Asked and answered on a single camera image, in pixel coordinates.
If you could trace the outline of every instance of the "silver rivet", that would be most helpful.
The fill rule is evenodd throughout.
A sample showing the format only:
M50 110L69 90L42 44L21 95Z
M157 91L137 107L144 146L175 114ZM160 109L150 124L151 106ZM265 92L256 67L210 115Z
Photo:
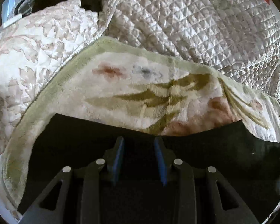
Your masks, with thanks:
M97 165L103 165L104 163L105 163L105 159L100 158L100 159L96 160Z
M215 173L215 172L216 172L216 168L213 167L213 166L209 166L209 167L208 167L208 171L209 171L210 173Z
M70 166L66 166L66 167L64 167L63 169L62 169L62 171L64 172L64 173L68 173L68 172L70 172L72 169L71 169L71 167Z
M176 165L182 165L182 160L181 159L174 159L174 164L176 164Z

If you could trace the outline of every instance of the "diamond-quilted fabric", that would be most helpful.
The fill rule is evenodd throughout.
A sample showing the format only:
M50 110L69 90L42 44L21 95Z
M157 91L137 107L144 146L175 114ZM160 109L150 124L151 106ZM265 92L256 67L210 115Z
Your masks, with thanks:
M214 67L280 101L280 27L264 0L122 0L105 35Z

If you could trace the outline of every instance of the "dark gap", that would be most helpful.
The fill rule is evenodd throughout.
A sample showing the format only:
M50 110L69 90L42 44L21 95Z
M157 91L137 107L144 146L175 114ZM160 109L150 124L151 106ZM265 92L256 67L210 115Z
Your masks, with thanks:
M172 224L177 182L119 180L100 183L102 224Z
M157 180L161 183L153 144L125 138L121 180Z
M197 224L214 224L212 203L206 178L195 179Z
M239 207L239 204L235 200L235 198L218 181L217 181L217 187L219 190L223 210L227 211Z
M62 181L59 181L54 188L50 191L47 197L40 203L39 207L50 211L56 209L59 192L61 190Z
M84 179L73 178L66 198L63 224L79 224Z

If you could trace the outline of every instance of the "bedding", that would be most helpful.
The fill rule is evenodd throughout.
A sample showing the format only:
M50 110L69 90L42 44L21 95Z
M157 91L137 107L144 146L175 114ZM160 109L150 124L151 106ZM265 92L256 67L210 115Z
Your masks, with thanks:
M121 0L105 35L208 65L280 102L280 26L265 0Z
M68 0L34 13L0 32L0 154L37 94L75 54L107 28L119 0L103 12Z
M214 68L101 37L51 80L12 133L0 156L6 205L18 207L33 144L56 113L172 136L242 120L254 136L280 142L276 99Z

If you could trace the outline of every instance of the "white tag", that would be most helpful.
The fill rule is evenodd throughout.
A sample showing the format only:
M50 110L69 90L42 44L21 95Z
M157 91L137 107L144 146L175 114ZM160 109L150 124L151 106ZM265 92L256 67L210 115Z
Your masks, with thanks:
M22 14L19 13L18 15L16 15L16 16L12 17L11 19L5 21L5 22L2 24L2 28L5 29L6 27L8 27L9 25L15 23L16 21L18 21L18 20L21 19L21 18L22 18Z

